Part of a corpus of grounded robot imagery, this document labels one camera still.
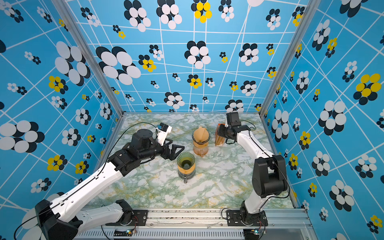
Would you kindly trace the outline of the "green glass dripper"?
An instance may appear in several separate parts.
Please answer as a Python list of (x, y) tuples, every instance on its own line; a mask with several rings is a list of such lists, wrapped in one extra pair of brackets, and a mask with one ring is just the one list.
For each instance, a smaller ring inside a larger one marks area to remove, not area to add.
[(195, 165), (195, 156), (189, 152), (180, 153), (177, 157), (177, 165), (183, 170), (189, 170)]

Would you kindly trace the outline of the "wooden ring holder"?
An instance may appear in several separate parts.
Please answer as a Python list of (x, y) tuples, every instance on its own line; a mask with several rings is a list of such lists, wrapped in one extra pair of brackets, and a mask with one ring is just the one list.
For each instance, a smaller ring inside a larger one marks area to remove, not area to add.
[(206, 148), (209, 145), (209, 141), (204, 141), (204, 142), (195, 142), (193, 141), (194, 147), (203, 149)]
[(195, 169), (196, 169), (195, 165), (191, 166), (189, 169), (184, 169), (184, 168), (178, 166), (178, 173), (179, 173), (179, 175), (182, 175), (182, 176), (192, 175), (195, 172)]

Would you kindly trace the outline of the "grey glass pitcher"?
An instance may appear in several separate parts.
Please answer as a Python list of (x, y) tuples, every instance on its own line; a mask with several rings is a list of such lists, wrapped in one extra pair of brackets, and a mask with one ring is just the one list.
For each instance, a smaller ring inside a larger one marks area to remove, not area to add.
[(188, 180), (190, 180), (191, 178), (193, 178), (195, 176), (195, 172), (192, 172), (190, 174), (182, 174), (182, 173), (178, 172), (178, 175), (183, 180), (183, 183), (187, 184)]

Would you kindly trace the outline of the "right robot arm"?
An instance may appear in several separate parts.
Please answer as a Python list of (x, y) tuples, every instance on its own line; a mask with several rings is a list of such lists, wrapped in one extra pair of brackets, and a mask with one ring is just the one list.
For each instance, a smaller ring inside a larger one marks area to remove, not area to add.
[(254, 160), (253, 191), (240, 207), (241, 221), (251, 226), (264, 215), (263, 207), (268, 200), (288, 190), (285, 159), (267, 150), (251, 129), (242, 125), (237, 112), (226, 114), (226, 123), (219, 125), (218, 135), (239, 144)]

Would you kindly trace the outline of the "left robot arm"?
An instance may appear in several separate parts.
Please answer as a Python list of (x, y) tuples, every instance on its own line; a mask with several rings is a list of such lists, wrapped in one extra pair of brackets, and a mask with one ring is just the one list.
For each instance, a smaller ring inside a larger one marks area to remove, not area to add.
[(35, 211), (45, 239), (72, 240), (84, 231), (105, 224), (137, 225), (133, 209), (125, 200), (92, 210), (85, 210), (84, 207), (108, 186), (155, 157), (175, 160), (185, 148), (174, 145), (167, 138), (171, 129), (169, 126), (164, 130), (158, 128), (156, 138), (148, 129), (138, 130), (131, 142), (111, 155), (104, 165), (72, 190), (51, 201), (39, 202)]

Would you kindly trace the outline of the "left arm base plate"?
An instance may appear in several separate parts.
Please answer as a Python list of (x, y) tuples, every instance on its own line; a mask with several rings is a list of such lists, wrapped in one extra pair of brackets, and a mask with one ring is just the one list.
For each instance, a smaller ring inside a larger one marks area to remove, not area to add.
[(106, 226), (145, 226), (148, 219), (148, 210), (133, 210), (131, 217), (119, 220), (116, 223), (108, 223)]

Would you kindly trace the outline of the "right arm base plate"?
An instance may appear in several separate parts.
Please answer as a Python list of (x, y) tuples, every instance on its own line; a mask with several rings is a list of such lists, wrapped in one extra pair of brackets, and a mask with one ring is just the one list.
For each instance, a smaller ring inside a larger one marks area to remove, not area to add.
[(227, 210), (224, 218), (229, 227), (266, 227), (268, 220), (265, 211), (249, 214), (246, 210)]

